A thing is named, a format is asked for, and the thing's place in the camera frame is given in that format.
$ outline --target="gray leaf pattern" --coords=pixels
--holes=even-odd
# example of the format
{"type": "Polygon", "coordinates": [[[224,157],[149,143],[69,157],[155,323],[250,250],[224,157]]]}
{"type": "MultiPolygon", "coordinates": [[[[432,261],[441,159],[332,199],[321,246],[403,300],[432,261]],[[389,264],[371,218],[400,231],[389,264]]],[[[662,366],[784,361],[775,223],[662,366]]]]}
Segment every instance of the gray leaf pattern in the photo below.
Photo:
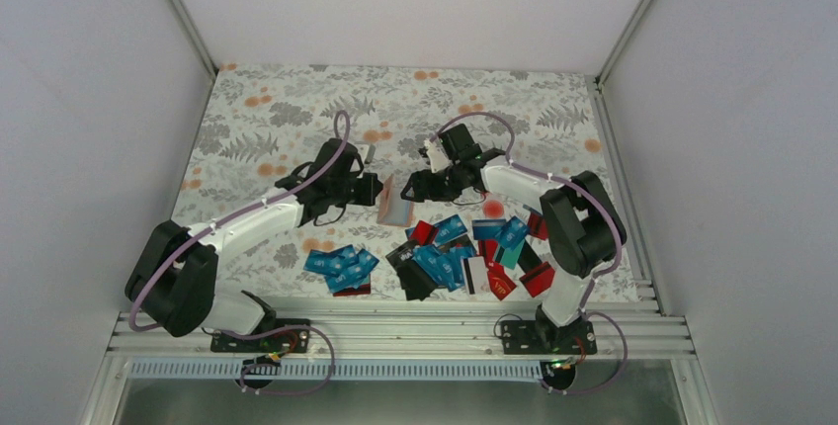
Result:
{"type": "Polygon", "coordinates": [[[269,155],[279,150],[277,139],[272,133],[264,136],[261,133],[255,135],[243,134],[232,140],[221,152],[224,158],[233,160],[257,160],[264,155],[269,155]]]}
{"type": "Polygon", "coordinates": [[[355,96],[350,96],[348,98],[339,97],[330,102],[329,107],[320,113],[320,115],[333,119],[338,111],[346,111],[346,113],[354,119],[357,116],[365,116],[375,112],[376,107],[373,105],[372,100],[367,100],[367,97],[364,97],[364,100],[355,96]]]}
{"type": "MultiPolygon", "coordinates": [[[[324,64],[237,64],[235,70],[230,66],[218,73],[174,209],[174,220],[183,225],[219,217],[258,199],[295,166],[313,160],[332,136],[331,119],[338,110],[352,116],[353,143],[375,144],[368,169],[381,179],[393,175],[397,189],[410,173],[427,168],[418,153],[425,138],[457,114],[483,111],[501,115],[512,125],[518,140],[515,157],[522,163],[566,176],[591,170],[611,192],[587,86],[578,74],[324,64]]],[[[485,147],[503,148],[509,139],[495,121],[474,117],[463,122],[485,147]]],[[[479,199],[467,192],[458,202],[479,199]]],[[[507,216],[527,216],[523,207],[497,199],[507,216]]],[[[468,226],[484,217],[482,205],[420,203],[413,211],[414,221],[432,222],[453,213],[468,226]]],[[[329,212],[324,220],[335,214],[329,212]]],[[[377,209],[348,206],[339,222],[323,227],[309,223],[251,246],[219,266],[217,281],[260,296],[328,297],[322,276],[302,270],[307,252],[353,244],[380,261],[367,298],[404,300],[398,277],[384,259],[404,240],[402,228],[377,224],[377,209]]],[[[549,246],[540,240],[532,244],[546,259],[549,246]]],[[[496,300],[491,293],[477,297],[496,300]]],[[[440,290],[433,298],[468,300],[468,295],[440,290]]],[[[530,297],[518,287],[507,301],[524,299],[530,297]]],[[[597,284],[592,300],[637,300],[628,263],[597,284]]]]}
{"type": "Polygon", "coordinates": [[[425,97],[419,101],[419,104],[425,108],[436,106],[437,108],[444,110],[445,108],[450,107],[453,101],[454,98],[452,97],[451,92],[438,87],[431,87],[428,89],[428,93],[425,97]]]}
{"type": "Polygon", "coordinates": [[[207,124],[198,130],[195,148],[204,155],[212,155],[221,150],[221,141],[230,136],[230,127],[222,124],[207,124]]]}
{"type": "Polygon", "coordinates": [[[311,112],[304,112],[302,107],[293,106],[285,102],[274,104],[269,111],[273,114],[271,116],[271,124],[277,127],[282,124],[299,127],[310,123],[311,119],[313,119],[311,112]]]}
{"type": "Polygon", "coordinates": [[[212,94],[209,96],[211,100],[216,100],[223,97],[227,105],[231,105],[236,99],[241,97],[244,92],[244,84],[230,79],[218,79],[215,87],[212,89],[212,94]]]}
{"type": "Polygon", "coordinates": [[[536,121],[536,125],[549,128],[560,128],[562,130],[573,129],[579,124],[588,122],[588,116],[585,111],[579,107],[556,108],[549,106],[536,121]]]}
{"type": "Polygon", "coordinates": [[[277,249],[274,254],[274,262],[276,262],[281,269],[292,269],[296,265],[296,246],[293,244],[285,244],[277,249]]]}

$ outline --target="purple cable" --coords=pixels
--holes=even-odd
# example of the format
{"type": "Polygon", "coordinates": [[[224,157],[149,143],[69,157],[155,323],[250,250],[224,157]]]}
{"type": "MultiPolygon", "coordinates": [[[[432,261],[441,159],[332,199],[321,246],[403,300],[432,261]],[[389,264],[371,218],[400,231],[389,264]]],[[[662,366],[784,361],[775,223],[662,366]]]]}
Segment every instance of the purple cable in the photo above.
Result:
{"type": "MultiPolygon", "coordinates": [[[[347,114],[346,111],[338,111],[337,114],[335,114],[335,120],[334,120],[335,121],[335,124],[334,124],[335,136],[340,136],[340,134],[338,132],[338,118],[340,118],[340,117],[343,117],[344,120],[346,121],[346,128],[344,129],[344,134],[343,134],[343,138],[341,139],[340,146],[338,147],[337,151],[335,151],[335,153],[332,155],[332,157],[329,158],[329,161],[327,161],[326,164],[323,165],[322,168],[317,170],[316,173],[314,173],[312,176],[309,176],[308,179],[306,179],[305,181],[303,181],[299,185],[291,188],[288,191],[280,193],[280,194],[278,194],[274,197],[268,198],[268,200],[267,200],[268,204],[272,204],[272,203],[276,203],[277,201],[281,201],[281,200],[287,198],[288,196],[291,196],[291,195],[297,193],[299,190],[304,189],[305,187],[307,187],[311,183],[314,183],[317,180],[317,178],[322,176],[323,173],[325,173],[326,170],[328,170],[332,166],[332,164],[334,164],[334,162],[338,159],[338,157],[341,155],[341,153],[343,153],[343,149],[344,149],[344,147],[346,147],[346,143],[349,140],[350,120],[349,120],[349,114],[347,114]]],[[[218,228],[224,227],[225,224],[227,224],[227,223],[231,222],[232,220],[240,217],[241,215],[251,213],[251,212],[261,208],[262,206],[263,206],[262,202],[258,201],[258,202],[253,203],[252,205],[245,206],[244,208],[242,208],[242,209],[240,209],[236,212],[231,212],[230,214],[222,217],[221,220],[217,221],[215,223],[214,228],[218,229],[218,228]]],[[[184,252],[187,251],[187,249],[192,247],[199,240],[201,240],[205,236],[209,235],[212,232],[212,230],[213,230],[213,226],[207,227],[204,230],[202,230],[202,231],[198,232],[197,234],[193,235],[189,240],[187,240],[183,244],[181,244],[180,247],[178,247],[177,249],[175,249],[174,252],[172,252],[172,255],[170,255],[168,258],[166,258],[165,261],[163,261],[162,264],[160,264],[160,267],[158,267],[157,270],[154,272],[154,274],[151,276],[151,278],[148,279],[148,283],[146,283],[145,286],[142,288],[142,290],[139,291],[139,295],[137,295],[136,299],[131,304],[130,316],[128,317],[128,326],[133,331],[137,331],[137,332],[149,331],[149,330],[160,327],[159,323],[147,324],[145,326],[139,326],[139,325],[136,324],[136,316],[139,313],[139,309],[142,306],[142,303],[145,301],[145,298],[148,297],[148,293],[151,292],[151,289],[154,288],[154,285],[157,284],[157,281],[160,280],[160,277],[163,276],[163,273],[166,272],[166,270],[175,263],[175,259],[180,257],[184,252]]]]}
{"type": "Polygon", "coordinates": [[[323,378],[323,380],[318,385],[315,385],[314,387],[306,389],[306,390],[300,390],[300,391],[261,390],[259,388],[253,388],[253,387],[250,387],[248,385],[245,385],[244,384],[244,377],[248,373],[253,371],[254,369],[257,369],[257,368],[260,368],[260,367],[263,367],[263,366],[270,366],[270,365],[269,364],[254,363],[254,364],[251,364],[250,366],[247,366],[246,368],[244,368],[241,371],[241,376],[238,379],[238,384],[241,386],[242,391],[251,390],[251,391],[255,392],[257,395],[264,394],[264,395],[281,395],[281,396],[289,396],[289,397],[299,397],[299,396],[302,396],[302,395],[309,395],[310,393],[315,393],[318,390],[321,390],[322,388],[324,388],[329,383],[329,381],[331,381],[332,376],[335,374],[335,348],[332,345],[332,342],[329,341],[329,338],[325,334],[323,334],[322,331],[320,331],[319,329],[317,329],[313,326],[305,326],[305,325],[284,326],[282,328],[272,329],[271,331],[267,331],[267,332],[264,332],[264,333],[250,334],[250,335],[248,335],[248,334],[238,334],[238,333],[235,333],[235,332],[232,332],[232,331],[221,331],[221,332],[226,334],[227,336],[232,336],[233,338],[236,338],[236,339],[252,340],[252,339],[267,338],[268,336],[273,336],[275,334],[285,333],[285,332],[289,332],[289,331],[297,331],[297,330],[300,330],[300,329],[305,330],[305,331],[311,331],[312,333],[317,334],[318,336],[323,338],[323,341],[326,342],[326,346],[329,347],[330,361],[329,361],[329,371],[328,371],[328,373],[326,373],[326,377],[323,378]]]}
{"type": "MultiPolygon", "coordinates": [[[[617,270],[617,267],[620,265],[620,262],[623,260],[623,244],[620,241],[620,232],[617,230],[617,225],[614,223],[614,220],[611,218],[611,215],[608,214],[608,212],[605,210],[605,207],[602,206],[602,204],[599,201],[597,201],[596,198],[591,196],[591,194],[588,193],[587,191],[585,191],[581,186],[573,183],[570,180],[567,180],[567,179],[562,178],[560,176],[554,176],[554,175],[549,176],[547,173],[544,173],[544,172],[541,172],[541,171],[538,171],[538,170],[534,170],[532,168],[526,167],[522,164],[519,164],[519,163],[516,163],[516,162],[512,161],[512,145],[515,144],[515,131],[512,130],[512,126],[510,126],[509,123],[506,122],[502,117],[497,116],[495,114],[488,113],[488,112],[472,112],[472,113],[468,113],[468,114],[462,114],[460,116],[454,117],[453,119],[451,119],[447,123],[445,123],[442,127],[440,127],[437,130],[437,132],[433,136],[431,136],[431,141],[436,140],[440,136],[440,133],[442,133],[446,128],[450,127],[453,123],[455,123],[455,122],[457,122],[461,119],[464,119],[466,117],[472,117],[472,116],[484,116],[484,117],[488,117],[490,119],[494,119],[494,120],[500,122],[501,124],[503,124],[503,126],[506,128],[506,130],[509,131],[510,139],[509,139],[509,145],[507,145],[507,147],[506,147],[506,155],[505,156],[506,156],[506,161],[509,163],[510,166],[512,166],[513,168],[515,168],[519,171],[527,173],[528,175],[533,175],[533,176],[536,176],[538,178],[550,178],[551,181],[554,181],[556,183],[561,183],[565,186],[569,186],[571,189],[573,189],[573,191],[575,191],[576,193],[579,193],[580,196],[585,198],[591,204],[591,206],[593,206],[599,212],[599,214],[605,220],[605,223],[608,225],[608,228],[611,230],[611,235],[614,237],[614,245],[616,246],[616,248],[615,248],[615,254],[614,254],[614,262],[611,263],[611,266],[609,266],[606,269],[600,270],[599,272],[595,272],[593,274],[593,278],[594,278],[594,280],[596,280],[597,278],[602,277],[603,275],[610,274],[610,273],[614,272],[615,270],[617,270]]],[[[590,285],[588,285],[587,290],[585,290],[585,295],[582,296],[582,301],[579,302],[579,308],[580,309],[584,310],[585,304],[588,302],[588,298],[591,296],[591,294],[593,292],[594,292],[594,283],[592,282],[590,285]]]]}
{"type": "MultiPolygon", "coordinates": [[[[626,341],[626,334],[623,332],[620,325],[617,324],[617,322],[611,316],[600,311],[589,311],[588,316],[602,316],[603,318],[608,320],[608,322],[611,323],[612,326],[614,326],[614,329],[616,329],[617,333],[620,334],[620,340],[623,342],[623,358],[620,360],[620,365],[617,366],[617,371],[607,381],[597,386],[585,388],[582,390],[562,390],[560,392],[562,395],[586,395],[588,393],[599,392],[600,390],[607,388],[611,384],[613,384],[617,380],[617,378],[619,378],[620,375],[623,374],[623,371],[626,369],[626,365],[629,363],[629,342],[626,341]]],[[[542,384],[542,387],[547,389],[547,393],[553,392],[552,387],[550,387],[547,384],[547,382],[545,382],[545,380],[540,379],[539,382],[542,384]]]]}

